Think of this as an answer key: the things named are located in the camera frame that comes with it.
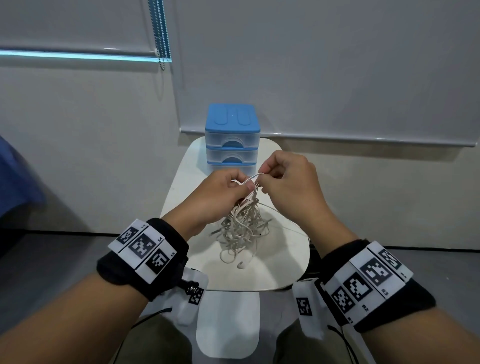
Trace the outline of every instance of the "white tabletop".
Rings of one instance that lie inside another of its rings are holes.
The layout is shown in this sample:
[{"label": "white tabletop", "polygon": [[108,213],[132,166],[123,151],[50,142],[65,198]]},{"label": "white tabletop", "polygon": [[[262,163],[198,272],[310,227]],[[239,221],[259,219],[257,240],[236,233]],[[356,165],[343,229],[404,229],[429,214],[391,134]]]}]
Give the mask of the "white tabletop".
[{"label": "white tabletop", "polygon": [[[269,139],[260,139],[257,168],[279,145]],[[205,137],[195,140],[183,157],[173,180],[162,215],[178,206],[210,174],[206,162]],[[268,195],[259,191],[259,201],[273,207]],[[207,225],[204,231],[189,241],[187,267],[208,275],[210,291],[269,291],[296,282],[305,272],[310,248],[308,237],[293,222],[281,214],[260,205],[263,217],[273,218],[270,234],[258,240],[257,255],[246,269],[237,263],[226,264],[220,260],[222,247],[216,236],[219,223]]]}]

